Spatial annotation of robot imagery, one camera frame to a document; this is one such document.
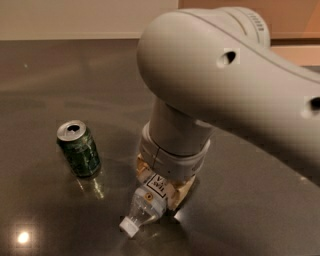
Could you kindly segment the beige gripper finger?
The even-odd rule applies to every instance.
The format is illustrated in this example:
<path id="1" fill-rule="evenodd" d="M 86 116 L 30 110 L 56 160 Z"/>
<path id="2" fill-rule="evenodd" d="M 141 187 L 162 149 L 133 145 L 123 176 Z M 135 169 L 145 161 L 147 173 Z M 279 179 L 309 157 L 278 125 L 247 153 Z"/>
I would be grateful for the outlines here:
<path id="1" fill-rule="evenodd" d="M 191 177 L 187 181 L 172 181 L 169 180 L 166 187 L 167 192 L 167 208 L 169 210 L 176 210 L 183 200 L 188 195 L 193 183 L 195 176 Z"/>
<path id="2" fill-rule="evenodd" d="M 137 156 L 136 177 L 140 183 L 143 183 L 150 175 L 152 170 L 149 165 L 144 161 L 141 154 Z"/>

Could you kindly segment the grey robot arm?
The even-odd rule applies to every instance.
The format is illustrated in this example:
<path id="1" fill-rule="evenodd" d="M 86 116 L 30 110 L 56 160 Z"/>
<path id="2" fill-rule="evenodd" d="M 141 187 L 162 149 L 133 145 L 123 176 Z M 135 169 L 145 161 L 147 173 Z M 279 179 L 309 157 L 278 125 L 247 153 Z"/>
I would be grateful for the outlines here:
<path id="1" fill-rule="evenodd" d="M 320 177 L 320 77 L 270 49 L 266 23 L 243 7 L 180 9 L 143 32 L 137 63 L 156 97 L 140 154 L 176 183 L 200 170 L 213 128 Z"/>

